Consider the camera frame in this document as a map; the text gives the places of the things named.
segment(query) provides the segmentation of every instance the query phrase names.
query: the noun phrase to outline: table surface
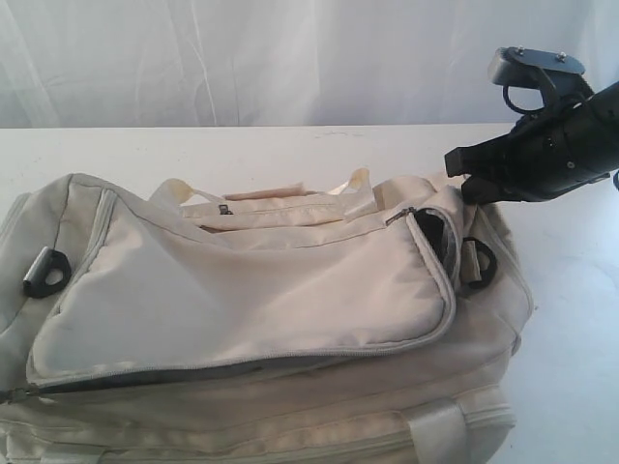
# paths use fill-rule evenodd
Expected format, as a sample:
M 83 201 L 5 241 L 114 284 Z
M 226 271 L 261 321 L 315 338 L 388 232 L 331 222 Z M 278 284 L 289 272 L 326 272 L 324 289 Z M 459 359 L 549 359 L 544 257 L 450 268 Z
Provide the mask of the table surface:
M 457 145 L 509 125 L 0 130 L 0 216 L 19 193 L 85 172 L 148 196 L 176 177 L 226 193 L 377 183 L 443 168 Z M 540 204 L 504 204 L 537 310 L 503 382 L 518 426 L 493 463 L 616 462 L 619 194 L 611 182 Z

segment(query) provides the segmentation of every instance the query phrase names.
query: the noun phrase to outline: white fabric backdrop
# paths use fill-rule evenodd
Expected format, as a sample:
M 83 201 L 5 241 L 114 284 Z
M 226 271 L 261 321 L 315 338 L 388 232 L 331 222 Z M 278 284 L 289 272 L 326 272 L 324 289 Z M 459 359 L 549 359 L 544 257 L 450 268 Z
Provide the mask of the white fabric backdrop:
M 0 0 L 0 127 L 513 121 L 494 50 L 564 50 L 599 90 L 617 17 L 616 0 Z

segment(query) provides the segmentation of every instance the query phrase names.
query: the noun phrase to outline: beige duffel bag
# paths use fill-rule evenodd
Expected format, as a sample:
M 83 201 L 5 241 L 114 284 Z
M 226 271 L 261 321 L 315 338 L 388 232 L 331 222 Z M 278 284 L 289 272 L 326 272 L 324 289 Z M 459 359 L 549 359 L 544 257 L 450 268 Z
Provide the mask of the beige duffel bag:
M 145 201 L 76 174 L 0 233 L 7 462 L 478 463 L 514 426 L 530 292 L 442 177 Z

